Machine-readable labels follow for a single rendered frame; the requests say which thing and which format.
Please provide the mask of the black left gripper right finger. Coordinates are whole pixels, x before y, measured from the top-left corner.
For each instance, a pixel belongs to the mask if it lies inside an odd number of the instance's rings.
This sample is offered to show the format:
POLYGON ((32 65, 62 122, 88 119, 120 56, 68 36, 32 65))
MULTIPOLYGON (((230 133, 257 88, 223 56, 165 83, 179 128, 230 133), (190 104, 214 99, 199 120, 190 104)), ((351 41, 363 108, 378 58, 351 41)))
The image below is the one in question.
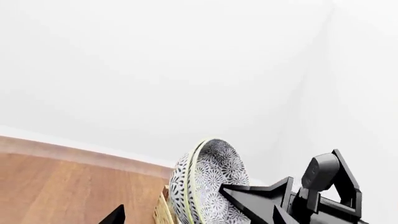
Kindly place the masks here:
POLYGON ((281 207, 274 207, 272 219, 274 224, 289 224, 290 215, 281 207))

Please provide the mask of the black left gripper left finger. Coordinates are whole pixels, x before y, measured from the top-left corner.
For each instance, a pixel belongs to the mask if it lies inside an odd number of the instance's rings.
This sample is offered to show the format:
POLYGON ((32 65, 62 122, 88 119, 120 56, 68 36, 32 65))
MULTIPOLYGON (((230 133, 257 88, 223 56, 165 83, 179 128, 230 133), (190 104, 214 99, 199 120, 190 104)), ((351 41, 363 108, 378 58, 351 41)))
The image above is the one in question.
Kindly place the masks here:
POLYGON ((125 222, 124 205, 119 205, 98 224, 124 224, 124 222, 125 222))

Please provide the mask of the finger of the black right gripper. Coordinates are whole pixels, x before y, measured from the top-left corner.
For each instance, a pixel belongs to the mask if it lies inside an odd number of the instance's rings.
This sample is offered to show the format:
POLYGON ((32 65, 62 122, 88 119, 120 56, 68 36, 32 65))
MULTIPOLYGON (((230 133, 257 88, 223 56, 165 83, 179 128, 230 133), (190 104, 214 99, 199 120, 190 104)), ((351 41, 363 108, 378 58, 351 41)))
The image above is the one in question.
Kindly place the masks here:
POLYGON ((274 207, 282 208, 282 199, 294 179, 286 177, 268 186, 242 186, 222 184, 219 193, 251 220, 251 224, 274 224, 274 207))

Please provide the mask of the chrysanthemum pattern ceramic bowl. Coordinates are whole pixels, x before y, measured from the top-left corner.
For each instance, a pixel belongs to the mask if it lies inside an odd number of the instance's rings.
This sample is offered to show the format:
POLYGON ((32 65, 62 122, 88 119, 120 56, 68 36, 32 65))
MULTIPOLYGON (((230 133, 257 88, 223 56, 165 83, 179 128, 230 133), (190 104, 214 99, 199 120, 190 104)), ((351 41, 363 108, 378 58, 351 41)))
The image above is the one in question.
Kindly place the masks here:
POLYGON ((187 184, 193 224, 250 224, 219 193, 222 184, 250 184, 243 160, 226 141, 209 139, 200 144, 190 161, 187 184))

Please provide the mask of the leaf pattern ceramic bowl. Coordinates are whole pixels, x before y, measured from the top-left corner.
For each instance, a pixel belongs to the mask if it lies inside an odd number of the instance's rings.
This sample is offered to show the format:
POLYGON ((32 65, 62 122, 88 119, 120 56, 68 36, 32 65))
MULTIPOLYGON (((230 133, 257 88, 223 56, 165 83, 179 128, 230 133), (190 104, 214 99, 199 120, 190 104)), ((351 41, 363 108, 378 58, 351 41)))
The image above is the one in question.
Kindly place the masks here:
POLYGON ((169 180, 169 199, 180 224, 205 224, 190 169, 196 168, 195 160, 207 142, 202 141, 195 149, 184 154, 176 163, 169 180))

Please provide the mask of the woven bamboo tray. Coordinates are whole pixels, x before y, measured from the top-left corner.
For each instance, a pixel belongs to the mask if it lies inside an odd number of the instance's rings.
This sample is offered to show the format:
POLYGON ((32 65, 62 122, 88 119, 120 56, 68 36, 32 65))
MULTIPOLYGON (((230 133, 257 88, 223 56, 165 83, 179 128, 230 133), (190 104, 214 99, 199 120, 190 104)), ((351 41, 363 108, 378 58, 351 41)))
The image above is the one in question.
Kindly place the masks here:
POLYGON ((160 192, 154 207, 153 218, 155 224, 178 224, 169 203, 169 186, 165 185, 160 192))

